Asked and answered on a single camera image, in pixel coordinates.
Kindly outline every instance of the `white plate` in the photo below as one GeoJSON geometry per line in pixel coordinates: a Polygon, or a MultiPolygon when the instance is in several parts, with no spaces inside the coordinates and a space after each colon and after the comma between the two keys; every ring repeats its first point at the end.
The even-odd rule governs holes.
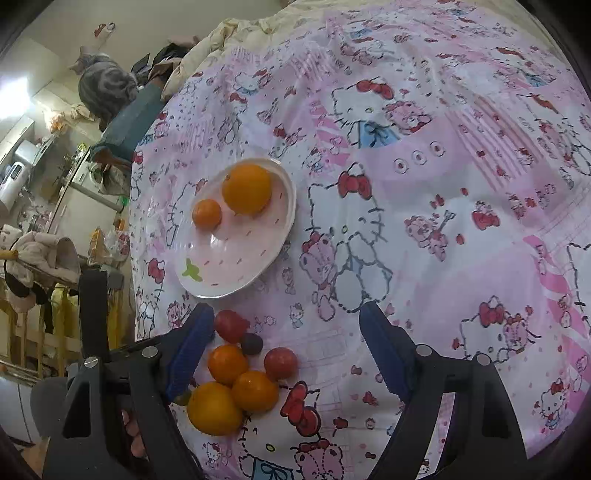
{"type": "Polygon", "coordinates": [[[195,195],[173,243],[174,270],[181,285],[201,299],[234,293],[265,271],[276,259],[296,218],[296,188],[277,160],[250,158],[221,171],[195,195]],[[271,173],[272,195],[254,217],[236,215],[222,198],[222,183],[236,165],[254,163],[271,173]],[[198,230],[191,212],[211,198],[222,207],[222,223],[213,232],[198,230]]]}

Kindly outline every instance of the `orange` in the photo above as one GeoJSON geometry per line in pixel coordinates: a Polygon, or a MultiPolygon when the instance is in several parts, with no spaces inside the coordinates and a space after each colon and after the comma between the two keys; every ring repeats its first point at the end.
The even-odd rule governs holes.
{"type": "Polygon", "coordinates": [[[234,213],[254,215],[271,200],[271,174],[253,163],[238,165],[226,175],[222,197],[234,213]]]}
{"type": "Polygon", "coordinates": [[[193,223],[201,230],[213,230],[222,221],[222,208],[212,199],[197,202],[193,207],[193,223]]]}
{"type": "Polygon", "coordinates": [[[236,345],[222,345],[209,354],[207,368],[216,381],[231,387],[248,370],[248,360],[236,345]]]}
{"type": "Polygon", "coordinates": [[[205,383],[193,390],[187,415],[197,430],[216,436],[237,431],[243,416],[232,399],[232,391],[217,382],[205,383]]]}
{"type": "Polygon", "coordinates": [[[232,398],[242,410],[262,413],[272,409],[279,400],[279,387],[263,372],[250,370],[234,382],[232,398]]]}

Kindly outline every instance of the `blanket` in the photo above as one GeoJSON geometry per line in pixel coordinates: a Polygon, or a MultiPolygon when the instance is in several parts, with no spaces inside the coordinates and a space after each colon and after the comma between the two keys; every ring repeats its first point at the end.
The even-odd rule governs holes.
{"type": "MultiPolygon", "coordinates": [[[[162,100],[167,101],[178,92],[183,83],[203,62],[205,63],[202,67],[210,66],[220,61],[226,52],[236,46],[242,46],[248,50],[260,50],[279,45],[292,35],[294,29],[306,22],[321,19],[325,11],[363,8],[366,5],[389,2],[390,0],[297,0],[272,17],[254,21],[227,18],[193,47],[174,69],[164,86],[162,100]]],[[[527,12],[517,0],[469,0],[469,3],[486,7],[512,21],[520,30],[533,35],[550,52],[566,63],[566,58],[554,39],[539,20],[527,12]]]]}
{"type": "Polygon", "coordinates": [[[238,160],[273,157],[298,190],[293,229],[253,285],[211,304],[263,338],[251,368],[276,346],[300,368],[234,436],[201,434],[172,407],[206,473],[368,477],[404,405],[359,332],[366,301],[441,355],[489,355],[529,455],[556,439],[591,381],[591,109],[569,66],[504,17],[449,0],[326,9],[208,65],[135,150],[136,337],[182,325],[197,303],[172,266],[195,193],[238,160]]]}

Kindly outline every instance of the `wall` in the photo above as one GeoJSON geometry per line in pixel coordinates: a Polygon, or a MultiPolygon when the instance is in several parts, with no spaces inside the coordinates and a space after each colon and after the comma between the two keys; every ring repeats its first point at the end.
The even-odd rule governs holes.
{"type": "MultiPolygon", "coordinates": [[[[21,35],[0,62],[0,87],[5,82],[27,77],[29,95],[33,96],[63,69],[64,64],[56,54],[21,35]]],[[[17,121],[18,118],[0,121],[0,141],[17,121]]]]}
{"type": "Polygon", "coordinates": [[[279,9],[279,0],[54,0],[25,34],[72,64],[81,45],[96,42],[94,29],[114,22],[101,50],[131,69],[147,53],[153,59],[171,35],[203,38],[227,17],[254,20],[279,9]]]}

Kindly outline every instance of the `gray cat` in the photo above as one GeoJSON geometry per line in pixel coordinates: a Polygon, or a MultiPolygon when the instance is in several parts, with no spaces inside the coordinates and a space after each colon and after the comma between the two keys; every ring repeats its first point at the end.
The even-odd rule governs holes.
{"type": "Polygon", "coordinates": [[[78,75],[78,95],[88,110],[99,120],[103,132],[119,111],[135,100],[138,83],[105,53],[92,53],[88,47],[80,47],[80,57],[70,67],[78,75]]]}

